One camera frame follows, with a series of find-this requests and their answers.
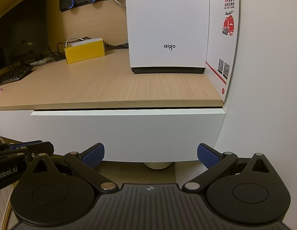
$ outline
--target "wooden desktop surface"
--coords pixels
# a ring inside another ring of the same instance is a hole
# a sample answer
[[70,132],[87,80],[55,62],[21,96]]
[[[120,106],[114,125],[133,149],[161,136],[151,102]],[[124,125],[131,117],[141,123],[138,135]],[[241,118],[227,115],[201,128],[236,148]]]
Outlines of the wooden desktop surface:
[[0,110],[223,106],[204,74],[133,74],[128,50],[52,62],[2,88]]

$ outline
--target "yellow box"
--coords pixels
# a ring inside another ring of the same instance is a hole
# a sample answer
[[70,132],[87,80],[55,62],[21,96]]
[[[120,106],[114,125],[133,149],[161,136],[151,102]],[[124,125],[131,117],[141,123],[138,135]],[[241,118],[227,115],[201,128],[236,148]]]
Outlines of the yellow box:
[[78,46],[65,48],[65,58],[68,64],[105,56],[104,40],[86,43]]

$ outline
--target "electrical outlet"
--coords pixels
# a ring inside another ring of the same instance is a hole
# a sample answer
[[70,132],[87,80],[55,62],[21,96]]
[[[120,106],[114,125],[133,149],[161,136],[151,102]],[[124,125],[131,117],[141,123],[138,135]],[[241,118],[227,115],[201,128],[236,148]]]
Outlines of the electrical outlet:
[[68,9],[72,9],[75,5],[75,2],[74,0],[67,0],[66,3],[65,3],[65,8],[68,10]]

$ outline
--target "power strip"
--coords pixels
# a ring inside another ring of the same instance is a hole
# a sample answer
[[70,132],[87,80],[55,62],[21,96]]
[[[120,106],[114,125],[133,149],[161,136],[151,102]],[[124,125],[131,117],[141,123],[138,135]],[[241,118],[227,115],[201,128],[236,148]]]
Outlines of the power strip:
[[37,65],[37,64],[43,64],[43,63],[49,62],[49,61],[51,61],[53,59],[54,59],[53,57],[46,57],[43,60],[32,62],[32,63],[30,63],[30,65],[32,66],[32,65]]

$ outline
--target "black monitor screen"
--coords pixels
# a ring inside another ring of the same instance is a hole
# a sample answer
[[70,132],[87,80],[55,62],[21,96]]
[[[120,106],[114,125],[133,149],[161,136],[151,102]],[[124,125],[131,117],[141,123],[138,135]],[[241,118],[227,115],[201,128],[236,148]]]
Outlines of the black monitor screen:
[[0,18],[0,69],[47,49],[47,0],[23,0]]

